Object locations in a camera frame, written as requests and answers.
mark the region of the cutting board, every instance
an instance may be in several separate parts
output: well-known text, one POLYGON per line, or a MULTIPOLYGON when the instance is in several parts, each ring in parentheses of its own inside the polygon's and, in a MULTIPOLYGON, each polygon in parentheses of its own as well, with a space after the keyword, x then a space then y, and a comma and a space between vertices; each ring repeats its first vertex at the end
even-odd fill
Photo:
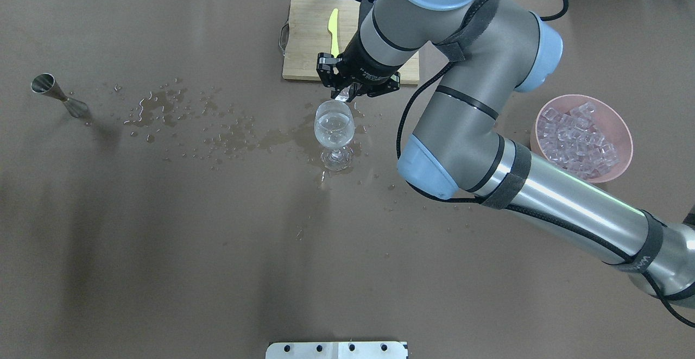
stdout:
MULTIPOLYGON (((316 74, 316 55, 331 52, 331 33, 328 18, 338 8, 338 47, 345 50, 357 31, 359 3, 351 0, 292 0, 290 2, 290 34, 285 50, 282 77, 319 81, 316 74)), ((417 85, 420 82, 419 52, 400 68, 400 82, 417 85)))

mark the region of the pink bowl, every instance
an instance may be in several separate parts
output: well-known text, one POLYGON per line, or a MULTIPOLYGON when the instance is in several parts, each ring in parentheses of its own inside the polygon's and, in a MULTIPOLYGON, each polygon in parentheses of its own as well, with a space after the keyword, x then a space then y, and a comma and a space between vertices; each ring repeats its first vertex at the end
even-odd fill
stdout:
POLYGON ((568 94, 549 100, 548 103, 545 104, 538 112, 536 121, 533 123, 531 151, 543 156, 545 159, 548 159, 546 154, 541 151, 539 146, 540 141, 538 140, 538 130, 536 129, 538 119, 541 117, 541 113, 543 111, 548 109, 548 107, 553 107, 560 112, 567 112, 576 106, 584 104, 585 102, 592 102, 594 105, 596 105, 596 112, 593 113, 593 117, 596 120, 596 125, 601 128, 603 134, 606 135, 606 139, 613 143, 616 151, 618 152, 618 158, 620 158, 620 162, 613 166, 611 171, 605 175, 586 180, 588 182, 598 184, 618 178, 619 175, 625 172, 628 166, 630 166, 630 162, 633 160, 633 136, 630 134, 630 129, 628 129, 623 117, 620 117, 618 112, 614 111, 613 108, 599 101, 598 99, 586 95, 568 94))

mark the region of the velcro strap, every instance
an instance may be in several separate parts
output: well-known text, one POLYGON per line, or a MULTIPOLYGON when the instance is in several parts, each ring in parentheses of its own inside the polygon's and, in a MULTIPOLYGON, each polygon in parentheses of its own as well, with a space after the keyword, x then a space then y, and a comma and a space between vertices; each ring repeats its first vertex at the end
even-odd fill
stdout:
POLYGON ((635 259, 631 263, 616 263, 609 264, 617 270, 628 273, 643 273, 649 265, 654 261, 654 257, 661 250, 661 245, 664 242, 664 224, 654 218, 651 213, 641 210, 647 219, 647 239, 642 248, 635 255, 635 259))
POLYGON ((511 164, 511 170, 481 205, 495 210, 504 210, 523 188, 531 171, 531 151, 516 142, 514 142, 514 151, 514 163, 511 164))
POLYGON ((449 62, 466 60, 464 50, 485 32, 495 17, 499 4, 500 0, 486 2, 466 27, 435 43, 434 46, 449 59, 449 62))

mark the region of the jigger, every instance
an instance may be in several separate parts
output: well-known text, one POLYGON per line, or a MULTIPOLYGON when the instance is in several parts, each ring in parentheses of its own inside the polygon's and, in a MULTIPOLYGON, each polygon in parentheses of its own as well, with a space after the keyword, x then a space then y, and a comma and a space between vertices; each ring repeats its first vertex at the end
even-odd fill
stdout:
POLYGON ((65 105, 72 117, 84 117, 89 112, 89 107, 84 102, 66 96, 53 75, 41 74, 31 82, 31 90, 35 93, 58 99, 65 105))

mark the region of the glass base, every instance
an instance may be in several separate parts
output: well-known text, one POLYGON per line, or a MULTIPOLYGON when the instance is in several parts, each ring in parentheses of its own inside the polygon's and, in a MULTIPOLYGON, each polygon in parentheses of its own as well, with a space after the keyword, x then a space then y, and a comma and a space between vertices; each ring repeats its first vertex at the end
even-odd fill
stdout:
POLYGON ((343 146, 339 149, 323 149, 321 152, 321 161, 323 162, 323 166, 328 170, 337 172, 350 166, 352 155, 352 148, 350 146, 343 146))

